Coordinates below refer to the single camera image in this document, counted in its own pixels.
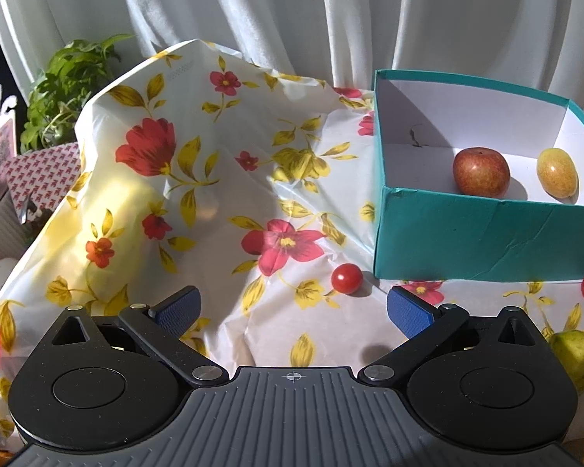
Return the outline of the red apple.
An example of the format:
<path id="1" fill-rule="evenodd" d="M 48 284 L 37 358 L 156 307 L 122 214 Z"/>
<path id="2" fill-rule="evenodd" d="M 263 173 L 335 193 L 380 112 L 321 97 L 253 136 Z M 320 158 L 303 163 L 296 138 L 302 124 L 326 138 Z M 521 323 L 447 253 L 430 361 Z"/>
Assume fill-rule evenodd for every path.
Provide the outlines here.
<path id="1" fill-rule="evenodd" d="M 510 187 L 510 167 L 504 157 L 487 147 L 468 147 L 452 162 L 452 176 L 460 193 L 500 198 Z"/>

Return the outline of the yellow-green mango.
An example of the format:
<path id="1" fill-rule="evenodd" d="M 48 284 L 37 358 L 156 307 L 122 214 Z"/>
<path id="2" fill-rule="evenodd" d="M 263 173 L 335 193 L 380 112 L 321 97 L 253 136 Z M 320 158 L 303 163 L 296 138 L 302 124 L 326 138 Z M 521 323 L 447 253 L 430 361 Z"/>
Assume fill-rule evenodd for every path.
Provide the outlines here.
<path id="1" fill-rule="evenodd" d="M 578 174 L 571 156 L 549 147 L 537 159 L 537 176 L 543 190 L 558 199 L 570 198 L 578 189 Z"/>

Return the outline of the teal cardboard box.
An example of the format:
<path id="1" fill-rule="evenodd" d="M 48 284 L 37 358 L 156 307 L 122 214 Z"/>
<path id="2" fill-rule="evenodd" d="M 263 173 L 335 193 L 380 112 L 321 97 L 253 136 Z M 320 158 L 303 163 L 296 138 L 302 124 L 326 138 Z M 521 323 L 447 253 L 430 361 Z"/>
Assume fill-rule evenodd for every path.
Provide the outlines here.
<path id="1" fill-rule="evenodd" d="M 507 82 L 426 71 L 375 74 L 375 275 L 385 279 L 570 281 L 584 277 L 584 111 Z M 499 152 L 510 187 L 461 194 L 452 162 L 468 147 Z M 574 196 L 547 194 L 537 159 L 567 152 Z"/>

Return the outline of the green pear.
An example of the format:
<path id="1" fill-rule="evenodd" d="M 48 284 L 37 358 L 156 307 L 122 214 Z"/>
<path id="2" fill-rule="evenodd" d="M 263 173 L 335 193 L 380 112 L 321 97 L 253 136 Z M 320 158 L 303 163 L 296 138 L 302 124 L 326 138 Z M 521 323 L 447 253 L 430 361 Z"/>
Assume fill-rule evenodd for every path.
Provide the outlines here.
<path id="1" fill-rule="evenodd" d="M 576 391 L 584 393 L 584 331 L 568 330 L 554 333 L 550 347 L 571 378 Z"/>

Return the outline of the floral tablecloth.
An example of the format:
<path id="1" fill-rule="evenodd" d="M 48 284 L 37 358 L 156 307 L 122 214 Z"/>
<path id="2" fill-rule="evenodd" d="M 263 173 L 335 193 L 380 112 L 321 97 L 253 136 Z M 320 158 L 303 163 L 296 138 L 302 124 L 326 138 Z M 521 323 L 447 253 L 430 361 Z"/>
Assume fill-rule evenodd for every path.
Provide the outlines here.
<path id="1" fill-rule="evenodd" d="M 582 278 L 375 275 L 371 91 L 198 40 L 114 81 L 77 121 L 82 172 L 0 291 L 11 466 L 584 466 L 584 393 L 549 338 L 584 331 Z M 341 294 L 331 273 L 363 272 Z M 192 388 L 119 324 L 186 286 Z M 470 321 L 394 386 L 357 374 L 407 337 L 401 286 Z"/>

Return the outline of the red patterned box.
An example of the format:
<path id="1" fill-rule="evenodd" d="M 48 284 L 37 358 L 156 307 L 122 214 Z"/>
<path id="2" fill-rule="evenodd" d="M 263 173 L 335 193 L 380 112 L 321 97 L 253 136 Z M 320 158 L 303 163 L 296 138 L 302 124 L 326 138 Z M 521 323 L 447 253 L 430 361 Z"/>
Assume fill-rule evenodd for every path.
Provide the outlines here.
<path id="1" fill-rule="evenodd" d="M 79 145 L 61 144 L 9 158 L 1 173 L 16 213 L 28 200 L 37 208 L 54 211 L 81 174 Z"/>

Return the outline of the green potted plant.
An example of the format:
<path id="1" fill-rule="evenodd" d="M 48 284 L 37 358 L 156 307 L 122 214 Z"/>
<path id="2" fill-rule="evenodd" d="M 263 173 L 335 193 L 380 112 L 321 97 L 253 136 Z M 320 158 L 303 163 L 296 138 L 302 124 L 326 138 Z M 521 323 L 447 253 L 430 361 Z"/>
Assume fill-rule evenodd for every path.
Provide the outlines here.
<path id="1" fill-rule="evenodd" d="M 41 151 L 76 140 L 74 127 L 84 105 L 114 79 L 111 61 L 119 61 L 118 34 L 100 42 L 76 39 L 50 58 L 28 96 L 27 121 L 19 137 L 21 152 Z"/>

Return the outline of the white curtain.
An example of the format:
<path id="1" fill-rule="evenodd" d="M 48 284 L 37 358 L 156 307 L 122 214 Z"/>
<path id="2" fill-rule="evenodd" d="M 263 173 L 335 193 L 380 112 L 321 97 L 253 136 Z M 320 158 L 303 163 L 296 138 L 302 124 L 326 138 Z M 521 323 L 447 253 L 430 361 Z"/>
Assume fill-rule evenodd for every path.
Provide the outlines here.
<path id="1" fill-rule="evenodd" d="M 533 86 L 584 109 L 584 0 L 0 0 L 22 92 L 68 42 L 116 34 L 124 68 L 197 38 L 339 88 L 415 68 Z"/>

